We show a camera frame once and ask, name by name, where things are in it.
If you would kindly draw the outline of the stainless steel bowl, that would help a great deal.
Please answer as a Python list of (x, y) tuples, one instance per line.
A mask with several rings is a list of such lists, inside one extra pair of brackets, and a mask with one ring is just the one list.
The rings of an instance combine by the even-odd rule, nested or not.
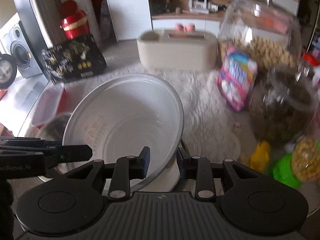
[[(71, 117), (71, 113), (65, 112), (58, 114), (47, 124), (42, 126), (37, 133), (37, 137), (50, 140), (50, 141), (59, 141), (62, 143), (63, 134), (67, 126), (67, 122)], [(66, 164), (59, 164), (57, 167), (50, 169), (45, 176), (39, 176), (43, 182), (47, 182), (60, 174), (67, 172)]]

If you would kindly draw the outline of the white paper bucket bowl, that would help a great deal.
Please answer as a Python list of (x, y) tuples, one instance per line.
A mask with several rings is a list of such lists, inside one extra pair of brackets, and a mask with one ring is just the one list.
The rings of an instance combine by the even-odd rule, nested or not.
[(88, 145), (93, 159), (118, 158), (150, 149), (146, 178), (132, 191), (167, 192), (179, 180), (175, 160), (184, 127), (183, 106), (174, 88), (150, 74), (116, 77), (88, 93), (64, 131), (64, 145)]

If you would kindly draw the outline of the white lace tablecloth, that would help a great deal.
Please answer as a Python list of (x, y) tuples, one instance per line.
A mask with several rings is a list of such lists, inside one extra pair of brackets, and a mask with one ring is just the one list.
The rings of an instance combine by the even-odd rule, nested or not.
[(247, 160), (245, 151), (251, 151), (252, 147), (246, 145), (242, 124), (217, 88), (217, 71), (146, 69), (134, 57), (125, 60), (108, 57), (107, 62), (107, 73), (65, 85), (70, 111), (103, 82), (133, 73), (152, 74), (170, 83), (181, 98), (185, 122), (183, 141), (190, 155), (207, 157), (214, 162), (227, 158), (241, 162)]

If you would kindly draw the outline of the yellow toy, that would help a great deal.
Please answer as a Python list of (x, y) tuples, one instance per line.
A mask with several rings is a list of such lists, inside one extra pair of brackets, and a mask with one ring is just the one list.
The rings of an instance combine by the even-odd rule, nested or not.
[(259, 142), (250, 156), (250, 168), (263, 173), (270, 162), (270, 153), (271, 145), (265, 140)]

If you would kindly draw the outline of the pink marshmallow bag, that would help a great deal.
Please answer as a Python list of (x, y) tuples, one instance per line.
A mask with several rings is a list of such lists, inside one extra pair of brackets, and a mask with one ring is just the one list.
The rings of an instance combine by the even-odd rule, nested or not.
[(258, 64), (245, 52), (228, 45), (220, 69), (217, 85), (221, 95), (234, 111), (241, 111), (254, 86)]

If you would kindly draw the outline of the clear jar dark contents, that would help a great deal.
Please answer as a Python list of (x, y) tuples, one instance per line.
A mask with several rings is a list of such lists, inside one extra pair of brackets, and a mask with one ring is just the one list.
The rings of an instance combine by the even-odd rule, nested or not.
[(318, 98), (295, 68), (278, 64), (255, 83), (248, 102), (253, 134), (278, 147), (301, 136), (312, 123)]

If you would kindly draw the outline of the green-lid corn snack jar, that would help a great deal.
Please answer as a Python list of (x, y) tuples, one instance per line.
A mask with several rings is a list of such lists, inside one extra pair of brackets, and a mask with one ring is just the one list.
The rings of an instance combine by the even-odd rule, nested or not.
[(300, 139), (291, 153), (274, 164), (271, 175), (294, 189), (303, 183), (319, 183), (319, 141), (309, 137)]

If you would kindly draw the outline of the black snack bag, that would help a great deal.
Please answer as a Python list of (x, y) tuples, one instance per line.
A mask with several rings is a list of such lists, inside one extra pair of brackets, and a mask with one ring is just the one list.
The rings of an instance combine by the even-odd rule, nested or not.
[(107, 70), (105, 58), (91, 34), (43, 50), (42, 58), (53, 84), (85, 79)]

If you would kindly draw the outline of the grey washing machine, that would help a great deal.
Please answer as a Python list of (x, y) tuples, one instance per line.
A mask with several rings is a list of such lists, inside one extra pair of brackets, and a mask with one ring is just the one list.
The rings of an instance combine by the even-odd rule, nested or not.
[(43, 73), (33, 54), (18, 13), (14, 14), (2, 27), (1, 42), (5, 51), (16, 61), (17, 69), (23, 78), (27, 79)]

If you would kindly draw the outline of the beige tissue box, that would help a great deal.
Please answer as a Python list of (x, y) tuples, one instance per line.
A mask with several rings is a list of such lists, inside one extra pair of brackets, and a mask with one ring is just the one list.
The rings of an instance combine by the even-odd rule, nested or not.
[(139, 59), (146, 68), (208, 71), (215, 67), (218, 41), (205, 31), (146, 31), (137, 38)]

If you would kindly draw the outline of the pink earmuffs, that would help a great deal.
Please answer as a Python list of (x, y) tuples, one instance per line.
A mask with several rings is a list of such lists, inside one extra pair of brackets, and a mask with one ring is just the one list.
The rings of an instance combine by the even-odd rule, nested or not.
[(181, 23), (176, 23), (175, 30), (180, 32), (193, 32), (195, 31), (195, 25), (194, 24), (183, 25)]

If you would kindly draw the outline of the red-cap bottle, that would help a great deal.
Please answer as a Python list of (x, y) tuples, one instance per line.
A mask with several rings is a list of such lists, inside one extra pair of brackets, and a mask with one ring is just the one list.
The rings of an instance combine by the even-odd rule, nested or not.
[(319, 61), (310, 53), (304, 53), (298, 65), (298, 81), (309, 79), (313, 87), (319, 86)]

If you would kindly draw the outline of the red round container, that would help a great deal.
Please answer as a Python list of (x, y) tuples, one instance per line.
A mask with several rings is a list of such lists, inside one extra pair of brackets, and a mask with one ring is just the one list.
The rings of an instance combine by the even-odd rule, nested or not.
[(61, 16), (60, 28), (63, 29), (69, 40), (90, 34), (87, 13), (78, 9), (76, 1), (64, 1), (60, 5), (59, 13)]

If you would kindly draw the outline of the large clear snack jar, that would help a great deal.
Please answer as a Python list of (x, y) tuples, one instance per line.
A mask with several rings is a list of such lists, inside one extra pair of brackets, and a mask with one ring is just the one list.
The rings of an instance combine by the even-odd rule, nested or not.
[(298, 19), (272, 0), (232, 0), (217, 39), (222, 60), (233, 45), (263, 70), (276, 64), (295, 68), (302, 48)]

